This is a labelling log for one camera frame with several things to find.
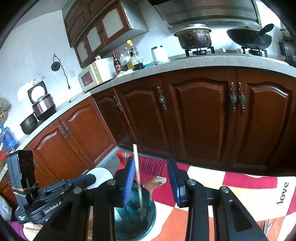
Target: stove burner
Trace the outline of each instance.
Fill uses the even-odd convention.
[[[246,48],[246,47],[242,47],[242,51],[243,51],[243,53],[246,53],[246,49],[248,49],[248,48]],[[263,54],[262,54],[262,52],[261,51],[263,51],[264,52],[264,56],[265,57],[268,57],[267,56],[267,51],[266,51],[266,49],[249,49],[249,53],[250,54],[252,54],[252,55],[255,55],[255,56],[263,56]]]
[[[203,50],[198,50],[198,51],[192,51],[193,55],[204,55],[207,54],[207,50],[203,49]]]
[[[211,46],[211,47],[208,47],[207,49],[211,49],[211,53],[215,53],[215,50],[214,50],[214,47]],[[186,56],[189,57],[189,51],[191,51],[191,49],[185,49],[185,53],[186,53]],[[207,54],[207,50],[206,49],[199,49],[197,51],[193,51],[192,52],[193,55],[205,55]]]

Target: dish rack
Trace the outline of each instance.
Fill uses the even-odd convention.
[[[282,38],[279,42],[281,55],[285,62],[296,68],[296,42],[292,38]]]

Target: soy sauce bottle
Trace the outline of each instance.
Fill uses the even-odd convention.
[[[112,55],[113,55],[113,60],[114,60],[113,63],[114,63],[116,73],[119,74],[122,71],[122,66],[121,66],[120,61],[117,59],[114,52],[112,52]]]

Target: blue water bottle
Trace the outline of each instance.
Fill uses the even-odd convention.
[[[12,150],[16,150],[18,147],[17,140],[13,136],[13,134],[10,131],[9,127],[5,127],[0,124],[0,140],[3,142],[3,144],[6,147],[7,152],[11,152]]]

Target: wooden cabinet door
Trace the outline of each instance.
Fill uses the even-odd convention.
[[[103,47],[105,47],[105,42],[102,36],[102,31],[98,22],[94,22],[86,31],[86,38],[88,41],[88,46],[91,53],[97,53]]]
[[[51,183],[57,182],[58,179],[55,177],[55,175],[50,170],[45,171],[39,165],[38,161],[35,160],[37,158],[38,158],[38,156],[33,151],[33,161],[34,161],[34,166],[35,166],[34,175],[35,175],[36,181],[38,181],[38,187],[41,188],[41,187],[47,186]]]
[[[4,197],[4,199],[13,210],[18,207],[17,200],[10,186],[10,178],[8,172],[4,175],[0,182],[0,195]]]
[[[233,142],[236,111],[230,87],[236,87],[234,68],[196,68],[160,76],[182,161],[223,167]]]
[[[107,2],[109,1],[108,0],[87,0],[85,7],[90,18],[94,17],[107,4]]]
[[[143,152],[173,156],[169,111],[159,103],[162,92],[156,76],[145,77],[114,87]]]
[[[85,11],[83,1],[84,0],[76,0],[64,20],[66,33],[71,47],[90,20],[89,15]]]
[[[74,46],[80,66],[83,66],[91,56],[90,47],[88,45],[87,37],[84,34]]]
[[[91,168],[58,119],[40,132],[27,149],[33,151],[38,165],[57,180],[76,178]]]
[[[130,29],[120,1],[110,5],[100,15],[99,24],[106,45]]]
[[[75,105],[59,120],[91,167],[95,167],[116,146],[92,97]]]
[[[94,99],[117,144],[133,149],[137,141],[114,89],[101,91]]]
[[[284,155],[295,129],[295,78],[250,68],[237,69],[245,97],[239,104],[231,168],[272,170]]]

